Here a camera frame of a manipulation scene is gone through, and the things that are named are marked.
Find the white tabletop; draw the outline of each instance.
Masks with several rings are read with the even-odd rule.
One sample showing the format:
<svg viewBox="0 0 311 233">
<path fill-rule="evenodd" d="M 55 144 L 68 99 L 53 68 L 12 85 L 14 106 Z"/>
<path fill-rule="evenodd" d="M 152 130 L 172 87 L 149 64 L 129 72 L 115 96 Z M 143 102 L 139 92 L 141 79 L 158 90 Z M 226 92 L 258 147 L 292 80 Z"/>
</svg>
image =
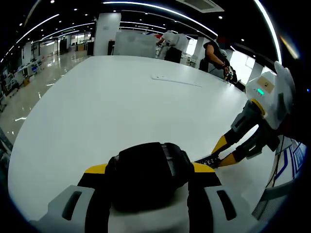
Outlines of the white tabletop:
<svg viewBox="0 0 311 233">
<path fill-rule="evenodd" d="M 153 80 L 161 75 L 196 82 Z M 130 56 L 86 59 L 61 78 L 32 109 L 12 151 L 9 193 L 21 213 L 38 220 L 48 203 L 76 185 L 91 166 L 121 150 L 171 142 L 191 161 L 209 154 L 242 111 L 246 95 L 213 75 L 181 64 Z M 274 153 L 217 169 L 223 185 L 257 205 Z"/>
</svg>

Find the white shirt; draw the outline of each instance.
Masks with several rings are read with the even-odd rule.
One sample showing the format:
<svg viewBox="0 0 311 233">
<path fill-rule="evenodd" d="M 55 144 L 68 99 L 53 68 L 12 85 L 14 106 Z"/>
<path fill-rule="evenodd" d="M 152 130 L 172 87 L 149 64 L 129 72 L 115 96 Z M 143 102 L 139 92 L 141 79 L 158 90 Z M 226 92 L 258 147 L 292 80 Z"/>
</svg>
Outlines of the white shirt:
<svg viewBox="0 0 311 233">
<path fill-rule="evenodd" d="M 162 38 L 165 39 L 165 43 L 171 43 L 174 40 L 175 34 L 172 31 L 167 31 L 162 35 Z"/>
<path fill-rule="evenodd" d="M 182 52 L 186 52 L 187 47 L 188 47 L 188 43 L 189 43 L 186 35 L 185 34 L 177 34 L 177 36 L 179 37 L 179 39 L 177 41 L 177 44 L 173 47 L 182 51 Z"/>
</svg>

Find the glossy floor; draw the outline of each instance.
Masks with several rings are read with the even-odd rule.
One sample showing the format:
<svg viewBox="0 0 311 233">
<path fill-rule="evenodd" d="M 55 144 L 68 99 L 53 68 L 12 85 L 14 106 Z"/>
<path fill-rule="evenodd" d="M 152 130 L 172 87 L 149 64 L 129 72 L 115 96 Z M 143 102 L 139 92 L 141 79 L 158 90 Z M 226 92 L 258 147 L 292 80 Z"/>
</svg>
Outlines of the glossy floor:
<svg viewBox="0 0 311 233">
<path fill-rule="evenodd" d="M 14 144 L 17 134 L 31 109 L 56 81 L 64 76 L 77 64 L 87 59 L 86 51 L 68 52 L 44 59 L 40 66 L 42 71 L 33 75 L 31 82 L 18 91 L 14 90 L 2 104 L 6 104 L 0 113 L 0 127 L 7 138 Z"/>
</svg>

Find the white robot casing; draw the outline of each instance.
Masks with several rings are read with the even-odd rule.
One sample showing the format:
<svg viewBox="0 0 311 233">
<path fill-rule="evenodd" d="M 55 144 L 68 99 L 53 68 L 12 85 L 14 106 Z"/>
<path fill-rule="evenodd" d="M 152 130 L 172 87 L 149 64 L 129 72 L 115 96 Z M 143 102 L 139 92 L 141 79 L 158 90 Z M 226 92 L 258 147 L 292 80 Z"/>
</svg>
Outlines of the white robot casing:
<svg viewBox="0 0 311 233">
<path fill-rule="evenodd" d="M 276 130 L 293 109 L 295 84 L 287 68 L 279 62 L 274 65 L 277 75 L 265 72 L 249 81 L 246 96 L 250 101 L 259 103 L 264 110 L 263 117 Z"/>
</svg>

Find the cable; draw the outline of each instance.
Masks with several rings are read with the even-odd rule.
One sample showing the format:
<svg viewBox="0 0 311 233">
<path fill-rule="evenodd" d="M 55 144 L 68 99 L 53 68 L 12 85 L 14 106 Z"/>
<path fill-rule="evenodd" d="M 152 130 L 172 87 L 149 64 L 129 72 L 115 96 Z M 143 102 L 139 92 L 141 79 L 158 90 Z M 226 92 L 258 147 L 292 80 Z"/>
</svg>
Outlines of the cable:
<svg viewBox="0 0 311 233">
<path fill-rule="evenodd" d="M 267 183 L 266 187 L 268 187 L 268 185 L 271 183 L 272 179 L 274 178 L 274 175 L 276 175 L 276 173 L 277 173 L 278 162 L 280 161 L 281 153 L 283 152 L 283 151 L 282 151 L 282 149 L 283 149 L 283 143 L 284 143 L 284 135 L 283 135 L 283 139 L 282 139 L 282 144 L 281 144 L 280 152 L 276 154 L 276 155 L 278 155 L 277 162 L 276 162 L 276 168 L 275 168 L 275 170 L 274 170 L 274 172 L 273 172 L 273 174 L 272 174 L 272 176 L 271 176 L 270 181 Z"/>
</svg>

